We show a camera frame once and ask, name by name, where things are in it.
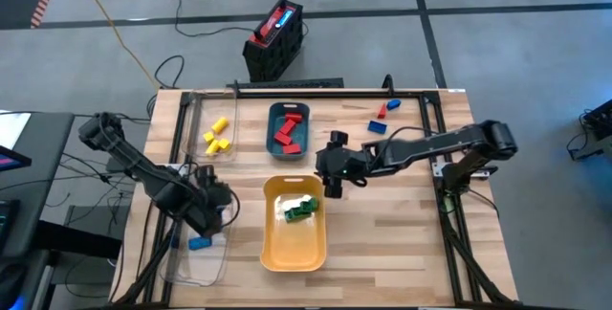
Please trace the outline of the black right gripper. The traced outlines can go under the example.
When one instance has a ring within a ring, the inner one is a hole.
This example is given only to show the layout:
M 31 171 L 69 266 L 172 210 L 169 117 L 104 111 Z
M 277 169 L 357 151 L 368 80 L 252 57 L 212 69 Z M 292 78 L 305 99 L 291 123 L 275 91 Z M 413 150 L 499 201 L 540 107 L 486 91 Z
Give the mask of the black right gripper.
M 363 151 L 345 148 L 348 134 L 332 130 L 326 146 L 316 153 L 316 171 L 324 185 L 324 196 L 339 199 L 342 197 L 342 182 L 348 181 L 354 186 L 364 188 L 367 181 L 366 159 Z

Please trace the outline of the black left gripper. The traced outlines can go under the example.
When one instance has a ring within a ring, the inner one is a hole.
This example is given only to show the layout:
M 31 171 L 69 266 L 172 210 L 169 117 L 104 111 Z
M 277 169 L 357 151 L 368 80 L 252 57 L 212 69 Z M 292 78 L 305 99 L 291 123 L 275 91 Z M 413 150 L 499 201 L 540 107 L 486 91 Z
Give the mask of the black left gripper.
M 233 191 L 227 183 L 218 179 L 213 165 L 198 166 L 195 181 L 203 195 L 205 208 L 205 225 L 197 233 L 202 237 L 212 237 L 230 224 L 224 221 L 223 212 L 232 202 Z

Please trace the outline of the teal plastic bin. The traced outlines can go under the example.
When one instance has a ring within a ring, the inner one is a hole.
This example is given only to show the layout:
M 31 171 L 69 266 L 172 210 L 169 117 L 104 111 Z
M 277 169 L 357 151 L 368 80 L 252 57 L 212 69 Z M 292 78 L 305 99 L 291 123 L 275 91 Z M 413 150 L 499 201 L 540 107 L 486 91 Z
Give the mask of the teal plastic bin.
M 299 113 L 303 116 L 302 122 L 297 124 L 296 129 L 290 136 L 292 138 L 292 144 L 300 144 L 302 149 L 301 154 L 284 154 L 282 152 L 282 147 L 284 145 L 279 144 L 274 140 L 273 135 L 278 132 L 286 121 L 286 113 Z M 296 161 L 302 159 L 306 155 L 309 140 L 309 116 L 310 108 L 304 103 L 277 102 L 270 107 L 266 147 L 268 152 L 274 158 L 283 161 Z

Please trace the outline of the clear plastic bin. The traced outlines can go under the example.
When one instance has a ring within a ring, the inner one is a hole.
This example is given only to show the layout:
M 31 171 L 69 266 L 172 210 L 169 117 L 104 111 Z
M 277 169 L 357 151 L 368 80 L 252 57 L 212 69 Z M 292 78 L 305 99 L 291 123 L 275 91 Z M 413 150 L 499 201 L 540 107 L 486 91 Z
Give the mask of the clear plastic bin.
M 212 245 L 191 251 L 187 242 L 193 237 L 202 237 L 187 224 L 181 223 L 170 231 L 170 247 L 162 261 L 159 276 L 163 281 L 185 286 L 209 287 L 222 278 L 227 267 L 230 236 L 240 212 L 241 204 L 233 191 L 230 205 L 223 212 L 225 222 L 230 222 L 219 233 L 211 237 Z
M 229 126 L 217 135 L 211 130 L 211 126 L 221 117 L 229 120 Z M 238 98 L 233 89 L 189 93 L 182 151 L 193 162 L 200 165 L 233 160 L 236 152 L 237 120 Z M 214 140 L 229 140 L 229 149 L 219 149 L 216 154 L 207 155 L 206 150 L 209 144 L 203 139 L 203 135 L 207 132 L 214 134 Z

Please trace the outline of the orange plastic bin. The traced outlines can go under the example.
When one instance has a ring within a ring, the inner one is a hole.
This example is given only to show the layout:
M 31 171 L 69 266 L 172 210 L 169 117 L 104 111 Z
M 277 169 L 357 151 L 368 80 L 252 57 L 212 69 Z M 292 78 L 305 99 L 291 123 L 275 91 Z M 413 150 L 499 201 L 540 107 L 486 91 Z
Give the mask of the orange plastic bin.
M 312 272 L 327 256 L 326 209 L 323 186 L 310 175 L 280 175 L 266 181 L 262 265 L 273 272 Z M 309 217 L 287 223 L 287 210 L 302 209 L 300 199 L 310 195 L 319 202 Z

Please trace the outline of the black and red toolbox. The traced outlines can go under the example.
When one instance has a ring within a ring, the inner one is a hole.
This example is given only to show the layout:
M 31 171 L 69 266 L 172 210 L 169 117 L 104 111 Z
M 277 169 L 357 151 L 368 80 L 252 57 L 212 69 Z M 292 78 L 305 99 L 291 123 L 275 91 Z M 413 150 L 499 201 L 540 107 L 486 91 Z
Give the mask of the black and red toolbox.
M 247 40 L 244 44 L 242 55 L 248 68 L 250 82 L 267 82 L 278 80 L 284 71 L 289 67 L 291 62 L 296 58 L 301 49 L 302 41 L 305 36 L 305 25 L 302 19 L 303 7 L 301 5 L 289 0 L 278 0 L 262 21 L 267 19 L 276 8 L 284 8 L 286 6 L 291 6 L 301 11 L 299 18 L 299 33 L 294 37 L 282 37 L 276 42 L 273 42 L 267 48 Z

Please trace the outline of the red power unit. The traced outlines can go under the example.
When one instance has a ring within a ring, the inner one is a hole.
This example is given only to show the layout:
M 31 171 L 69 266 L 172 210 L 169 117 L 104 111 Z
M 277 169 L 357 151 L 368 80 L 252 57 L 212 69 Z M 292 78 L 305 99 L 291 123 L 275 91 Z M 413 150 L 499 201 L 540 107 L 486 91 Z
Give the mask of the red power unit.
M 282 37 L 298 35 L 300 15 L 301 11 L 291 6 L 276 8 L 267 19 L 259 24 L 255 33 L 250 36 L 249 42 L 267 48 Z

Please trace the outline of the black side desk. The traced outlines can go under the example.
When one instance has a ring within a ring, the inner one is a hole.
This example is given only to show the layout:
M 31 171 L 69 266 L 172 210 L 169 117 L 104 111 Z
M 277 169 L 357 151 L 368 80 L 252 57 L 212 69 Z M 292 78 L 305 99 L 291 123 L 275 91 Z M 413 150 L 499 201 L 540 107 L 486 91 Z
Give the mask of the black side desk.
M 17 257 L 30 249 L 73 122 L 69 113 L 37 113 L 25 124 L 13 150 L 32 164 L 0 172 L 0 200 L 18 202 L 0 256 Z

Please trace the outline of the small tilted monitor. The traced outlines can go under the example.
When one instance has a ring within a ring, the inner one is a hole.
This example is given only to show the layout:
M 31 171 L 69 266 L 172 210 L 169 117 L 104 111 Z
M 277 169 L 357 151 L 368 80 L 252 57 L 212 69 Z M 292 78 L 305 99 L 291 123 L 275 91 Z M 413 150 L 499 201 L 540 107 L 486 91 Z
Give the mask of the small tilted monitor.
M 31 164 L 32 160 L 29 157 L 0 145 L 0 172 L 27 167 Z

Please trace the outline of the dark screen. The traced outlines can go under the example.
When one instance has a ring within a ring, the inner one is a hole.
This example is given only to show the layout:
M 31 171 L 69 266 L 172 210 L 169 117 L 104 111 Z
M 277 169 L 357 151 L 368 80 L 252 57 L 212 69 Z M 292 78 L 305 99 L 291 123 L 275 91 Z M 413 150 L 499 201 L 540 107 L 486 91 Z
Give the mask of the dark screen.
M 19 208 L 19 200 L 0 200 L 0 254 L 7 244 Z

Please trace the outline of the white paper sheet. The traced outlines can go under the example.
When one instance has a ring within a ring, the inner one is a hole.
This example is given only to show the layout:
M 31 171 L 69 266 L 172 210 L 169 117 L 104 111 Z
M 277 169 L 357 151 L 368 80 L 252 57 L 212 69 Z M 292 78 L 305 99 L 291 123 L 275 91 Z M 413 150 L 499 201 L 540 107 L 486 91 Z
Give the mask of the white paper sheet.
M 31 115 L 0 110 L 0 146 L 13 149 Z

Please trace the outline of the black floor equipment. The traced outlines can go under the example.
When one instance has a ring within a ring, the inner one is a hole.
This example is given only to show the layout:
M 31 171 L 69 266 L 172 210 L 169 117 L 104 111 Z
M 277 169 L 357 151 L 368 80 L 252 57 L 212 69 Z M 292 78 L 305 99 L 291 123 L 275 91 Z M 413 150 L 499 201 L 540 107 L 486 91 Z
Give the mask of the black floor equipment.
M 583 136 L 582 147 L 571 148 L 572 138 L 566 149 L 573 161 L 580 161 L 591 156 L 603 155 L 612 160 L 612 100 L 595 109 L 585 109 L 579 116 L 579 124 Z

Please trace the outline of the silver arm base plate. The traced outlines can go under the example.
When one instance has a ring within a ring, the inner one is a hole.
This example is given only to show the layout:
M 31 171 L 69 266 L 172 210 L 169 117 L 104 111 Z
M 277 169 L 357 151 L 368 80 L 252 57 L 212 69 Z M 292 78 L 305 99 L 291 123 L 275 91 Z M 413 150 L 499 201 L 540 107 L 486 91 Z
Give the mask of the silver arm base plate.
M 448 165 L 448 162 L 434 162 L 431 164 L 433 176 L 436 178 L 443 177 L 443 169 Z M 471 178 L 489 179 L 496 171 L 497 166 L 483 166 L 472 173 Z

